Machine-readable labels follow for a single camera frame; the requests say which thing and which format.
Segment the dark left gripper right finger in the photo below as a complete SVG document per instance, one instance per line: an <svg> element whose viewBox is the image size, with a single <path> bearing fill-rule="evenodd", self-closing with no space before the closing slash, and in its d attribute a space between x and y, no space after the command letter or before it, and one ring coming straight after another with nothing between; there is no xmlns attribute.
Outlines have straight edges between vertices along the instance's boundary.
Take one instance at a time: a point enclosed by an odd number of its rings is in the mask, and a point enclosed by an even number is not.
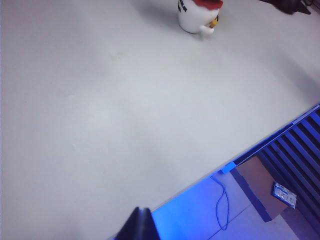
<svg viewBox="0 0 320 240"><path fill-rule="evenodd" d="M160 240L160 235L149 208L143 209L142 239Z"/></svg>

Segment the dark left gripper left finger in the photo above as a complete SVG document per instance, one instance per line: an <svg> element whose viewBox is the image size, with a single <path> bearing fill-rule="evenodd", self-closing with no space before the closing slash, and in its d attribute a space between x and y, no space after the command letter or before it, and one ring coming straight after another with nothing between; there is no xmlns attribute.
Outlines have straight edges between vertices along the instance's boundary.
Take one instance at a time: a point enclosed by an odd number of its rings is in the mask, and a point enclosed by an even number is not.
<svg viewBox="0 0 320 240"><path fill-rule="evenodd" d="M144 211L136 207L117 234L118 240L142 240Z"/></svg>

